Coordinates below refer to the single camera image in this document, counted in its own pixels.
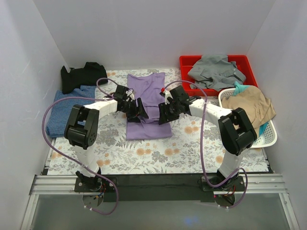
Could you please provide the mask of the purple polo shirt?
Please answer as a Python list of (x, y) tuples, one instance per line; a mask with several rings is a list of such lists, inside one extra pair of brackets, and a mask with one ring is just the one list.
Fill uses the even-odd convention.
[(158, 105), (165, 101), (160, 95), (165, 84), (165, 73), (152, 73), (148, 76), (136, 77), (128, 74), (128, 87), (134, 90), (135, 98), (141, 98), (148, 119), (140, 118), (139, 123), (128, 122), (126, 140), (145, 140), (172, 137), (169, 123), (159, 125)]

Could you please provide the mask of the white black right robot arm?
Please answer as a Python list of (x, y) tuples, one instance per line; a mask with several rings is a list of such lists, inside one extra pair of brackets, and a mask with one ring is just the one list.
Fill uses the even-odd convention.
[(217, 171), (217, 183), (205, 177), (206, 183), (212, 188), (230, 189), (239, 173), (243, 152), (249, 149), (257, 139), (247, 113), (242, 108), (235, 110), (218, 107), (207, 99), (199, 96), (189, 96), (182, 86), (171, 90), (161, 89), (160, 95), (165, 101), (158, 105), (159, 124), (166, 124), (179, 119), (180, 114), (200, 117), (219, 129), (222, 144), (225, 148), (223, 162)]

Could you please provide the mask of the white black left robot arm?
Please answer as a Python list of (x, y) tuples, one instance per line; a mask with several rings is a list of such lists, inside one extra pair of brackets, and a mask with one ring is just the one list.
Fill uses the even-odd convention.
[(103, 179), (96, 174), (101, 170), (95, 160), (93, 145), (98, 135), (99, 120), (111, 113), (123, 112), (131, 122), (140, 122), (148, 118), (141, 98), (134, 98), (130, 89), (118, 85), (115, 92), (106, 99), (88, 105), (74, 105), (64, 132), (64, 137), (74, 146), (77, 160), (83, 170), (76, 175), (90, 191), (96, 192), (102, 187)]

